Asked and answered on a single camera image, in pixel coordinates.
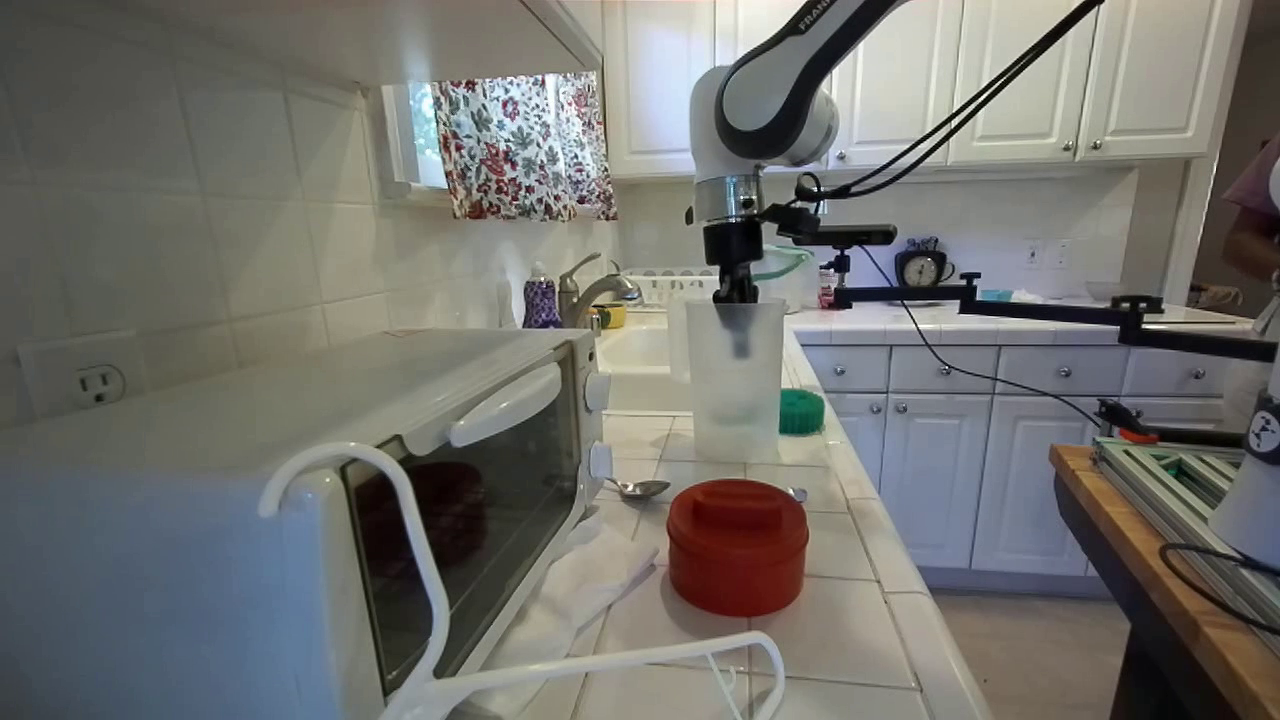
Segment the green lid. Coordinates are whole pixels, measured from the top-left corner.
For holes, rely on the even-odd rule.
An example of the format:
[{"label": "green lid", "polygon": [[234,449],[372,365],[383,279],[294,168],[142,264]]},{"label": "green lid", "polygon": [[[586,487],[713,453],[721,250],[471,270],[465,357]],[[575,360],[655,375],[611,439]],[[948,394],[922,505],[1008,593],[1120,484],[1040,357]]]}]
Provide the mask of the green lid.
[{"label": "green lid", "polygon": [[781,431],[782,437],[810,437],[822,430],[822,402],[805,387],[782,387],[781,398]]}]

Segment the window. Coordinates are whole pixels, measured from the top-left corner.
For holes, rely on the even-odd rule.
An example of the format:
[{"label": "window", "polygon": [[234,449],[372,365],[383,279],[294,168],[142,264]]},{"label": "window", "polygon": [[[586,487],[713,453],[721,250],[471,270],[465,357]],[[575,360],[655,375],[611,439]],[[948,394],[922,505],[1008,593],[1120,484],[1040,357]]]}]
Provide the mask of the window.
[{"label": "window", "polygon": [[611,222],[595,76],[484,76],[388,96],[397,175],[465,222]]}]

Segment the soap dispenser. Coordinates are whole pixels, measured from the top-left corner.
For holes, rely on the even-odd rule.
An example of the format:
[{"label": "soap dispenser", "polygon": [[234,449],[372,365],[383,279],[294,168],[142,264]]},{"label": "soap dispenser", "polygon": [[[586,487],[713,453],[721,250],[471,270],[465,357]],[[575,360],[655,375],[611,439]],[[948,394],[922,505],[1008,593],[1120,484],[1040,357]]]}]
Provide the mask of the soap dispenser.
[{"label": "soap dispenser", "polygon": [[538,270],[524,279],[524,327],[560,327],[560,293]]}]

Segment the white tile countertop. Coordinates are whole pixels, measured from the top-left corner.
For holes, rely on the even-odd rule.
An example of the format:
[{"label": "white tile countertop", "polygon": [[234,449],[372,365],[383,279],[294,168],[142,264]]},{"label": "white tile countertop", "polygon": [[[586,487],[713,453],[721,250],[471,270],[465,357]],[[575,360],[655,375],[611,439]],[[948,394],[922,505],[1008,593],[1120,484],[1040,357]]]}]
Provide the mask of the white tile countertop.
[{"label": "white tile countertop", "polygon": [[[782,350],[782,386],[820,387],[796,338]],[[621,653],[724,633],[769,633],[789,664],[781,717],[894,717],[963,720],[986,717],[986,705],[908,561],[862,464],[846,449],[836,414],[820,437],[781,437],[761,464],[703,464],[693,449],[689,414],[611,407],[602,437],[616,453],[616,480],[673,480],[651,505],[622,505],[598,494],[608,529],[660,549],[655,570],[621,597],[602,619],[579,633],[575,653]],[[680,599],[666,585],[665,511],[673,497],[699,480],[765,480],[809,487],[809,551],[801,599],[773,618],[713,618]],[[741,674],[735,702],[761,702],[773,679],[752,653],[721,658]],[[572,684],[548,684],[524,717],[535,720],[651,720],[651,717],[733,717],[703,664],[665,664],[645,674],[602,674]]]}]

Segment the red bowl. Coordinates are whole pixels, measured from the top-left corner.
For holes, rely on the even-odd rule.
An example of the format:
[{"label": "red bowl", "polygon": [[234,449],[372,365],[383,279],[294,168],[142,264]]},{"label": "red bowl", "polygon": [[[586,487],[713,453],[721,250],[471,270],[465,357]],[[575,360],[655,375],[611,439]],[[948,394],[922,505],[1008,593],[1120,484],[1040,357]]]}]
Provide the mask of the red bowl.
[{"label": "red bowl", "polygon": [[801,597],[809,523],[796,497],[756,480],[707,480],[666,511],[673,588],[721,618],[781,614]]}]

